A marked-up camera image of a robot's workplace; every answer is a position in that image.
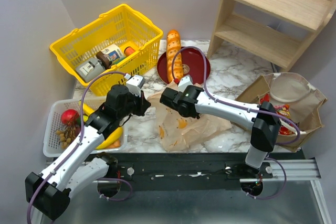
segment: wooden shelf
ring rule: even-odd
[[[300,42],[244,16],[231,14],[215,31],[227,40],[282,68],[292,62]]]
[[[235,0],[309,31],[316,31],[329,12],[329,0]]]

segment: baguette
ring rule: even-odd
[[[171,83],[174,78],[172,75],[172,63],[175,54],[181,49],[181,39],[179,32],[176,30],[171,30],[167,34],[167,78],[168,82]],[[182,55],[176,56],[174,61],[174,76],[175,78],[181,80],[183,77],[182,68]]]

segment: plate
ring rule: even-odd
[[[194,48],[188,48],[182,51],[181,54],[183,76],[187,76],[189,74],[193,79],[193,84],[202,84],[204,75],[204,63],[201,53]],[[156,68],[161,80],[168,84],[166,52],[164,52],[159,58]],[[206,59],[206,78],[209,77],[210,70],[210,62],[208,59]]]

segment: paper bag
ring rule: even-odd
[[[167,87],[177,90],[174,82]],[[162,92],[149,96],[148,101],[156,108],[156,127],[166,151],[188,149],[191,145],[204,143],[231,128],[230,121],[216,116],[200,115],[199,119],[180,116],[177,111],[160,103]]]
[[[300,92],[302,97],[293,102],[286,102],[289,104],[290,119],[295,123],[299,123],[301,133],[300,139],[284,148],[295,152],[297,148],[302,146],[309,137],[323,124],[319,115],[319,108],[327,101],[326,97],[311,85],[304,77],[297,73],[272,73],[265,76],[260,76],[255,80],[245,91],[237,97],[237,101],[246,103],[259,103],[259,99],[265,94],[270,93],[275,79],[282,77],[285,81],[280,83],[279,87],[273,92],[283,93],[284,95],[294,95],[299,97]],[[298,91],[296,84],[299,83],[302,88]],[[277,100],[270,100],[273,105],[284,104]],[[294,140],[296,135],[278,135],[277,143],[286,143]]]

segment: marble tabletop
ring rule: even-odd
[[[196,46],[207,54],[208,40],[183,40],[182,46]],[[160,41],[159,56],[166,51],[165,40]],[[235,99],[241,94],[259,75],[272,72],[270,62],[261,59],[228,42],[223,42],[218,51],[209,59],[211,73],[207,79],[207,87],[210,92],[229,99]],[[146,83],[143,87],[145,97],[163,90],[166,84],[160,79],[156,67],[144,75]],[[73,98],[80,98],[84,91],[79,83]],[[95,95],[88,92],[86,98]],[[144,117],[133,116],[127,123],[129,129],[128,142],[124,152],[152,152],[164,153],[165,149],[160,143],[158,129],[155,123],[155,109],[149,108]],[[250,133],[232,125],[232,128],[213,139],[191,146],[181,152],[247,152],[250,146]],[[276,146],[275,152],[288,152],[288,150]]]

